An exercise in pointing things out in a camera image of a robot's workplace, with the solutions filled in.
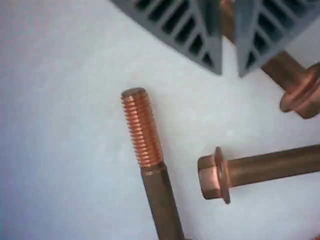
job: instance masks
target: copper-colored screw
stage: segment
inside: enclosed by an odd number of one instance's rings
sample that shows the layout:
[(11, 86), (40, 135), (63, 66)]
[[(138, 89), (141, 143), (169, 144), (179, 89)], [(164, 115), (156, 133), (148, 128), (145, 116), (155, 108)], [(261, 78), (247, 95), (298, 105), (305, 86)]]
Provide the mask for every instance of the copper-colored screw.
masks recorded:
[[(222, 0), (220, 9), (223, 35), (234, 43), (234, 4), (230, 0)], [(283, 51), (261, 69), (286, 91), (280, 102), (280, 109), (283, 112), (293, 110), (304, 119), (309, 119), (320, 112), (320, 63), (305, 69)]]
[(205, 199), (230, 203), (229, 188), (320, 171), (320, 145), (225, 161), (220, 147), (198, 160)]
[(148, 94), (132, 88), (121, 99), (158, 238), (185, 240)]

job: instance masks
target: gray plastic object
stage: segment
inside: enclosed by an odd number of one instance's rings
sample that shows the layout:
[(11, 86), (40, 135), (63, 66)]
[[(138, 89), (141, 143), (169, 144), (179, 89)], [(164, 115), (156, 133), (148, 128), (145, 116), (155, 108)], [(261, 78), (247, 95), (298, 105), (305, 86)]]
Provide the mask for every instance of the gray plastic object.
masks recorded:
[(222, 73), (220, 0), (111, 0), (158, 39)]
[(239, 76), (264, 65), (319, 15), (319, 0), (236, 0)]

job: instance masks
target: white surface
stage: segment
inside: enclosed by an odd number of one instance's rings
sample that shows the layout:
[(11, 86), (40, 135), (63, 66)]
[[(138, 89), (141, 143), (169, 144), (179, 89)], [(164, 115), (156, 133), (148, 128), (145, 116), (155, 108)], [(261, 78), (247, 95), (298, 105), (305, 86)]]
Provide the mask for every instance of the white surface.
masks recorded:
[[(320, 21), (289, 46), (320, 59)], [(320, 116), (281, 113), (262, 71), (222, 77), (154, 39), (104, 0), (0, 3), (0, 192), (3, 240), (155, 240), (120, 103), (149, 91), (185, 235), (193, 240), (308, 240), (320, 233), (320, 173), (204, 200), (198, 157), (226, 158), (320, 143)]]

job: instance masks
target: bolt head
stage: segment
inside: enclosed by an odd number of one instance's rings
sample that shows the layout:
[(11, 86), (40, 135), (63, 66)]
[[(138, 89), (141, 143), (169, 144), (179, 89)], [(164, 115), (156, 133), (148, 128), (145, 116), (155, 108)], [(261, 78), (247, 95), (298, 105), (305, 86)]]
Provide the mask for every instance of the bolt head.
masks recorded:
[(320, 112), (320, 63), (308, 68), (302, 78), (302, 84), (294, 92), (283, 96), (280, 109), (284, 113), (294, 110), (309, 119)]
[(198, 177), (205, 199), (223, 198), (226, 204), (230, 203), (226, 168), (220, 147), (216, 148), (214, 154), (199, 158)]

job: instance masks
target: screw thread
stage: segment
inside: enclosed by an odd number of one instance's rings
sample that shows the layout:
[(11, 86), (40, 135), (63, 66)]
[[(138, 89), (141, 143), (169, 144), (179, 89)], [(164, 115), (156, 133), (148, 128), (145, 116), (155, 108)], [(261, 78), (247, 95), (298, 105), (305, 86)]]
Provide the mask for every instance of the screw thread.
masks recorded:
[(140, 168), (160, 164), (163, 152), (147, 91), (140, 87), (126, 90), (121, 101)]

